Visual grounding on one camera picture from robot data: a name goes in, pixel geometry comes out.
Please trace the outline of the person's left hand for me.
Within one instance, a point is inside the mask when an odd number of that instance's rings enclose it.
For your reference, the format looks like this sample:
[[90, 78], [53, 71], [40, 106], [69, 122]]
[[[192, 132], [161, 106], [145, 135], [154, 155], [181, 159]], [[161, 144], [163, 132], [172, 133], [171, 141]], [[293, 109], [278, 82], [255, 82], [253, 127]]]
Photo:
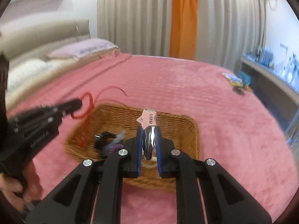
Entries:
[[23, 171], [27, 180], [27, 187], [23, 190], [23, 185], [17, 179], [1, 173], [1, 192], [8, 202], [19, 212], [23, 212], [25, 203], [32, 203], [41, 199], [43, 188], [40, 184], [40, 177], [36, 172], [34, 162], [27, 164]]

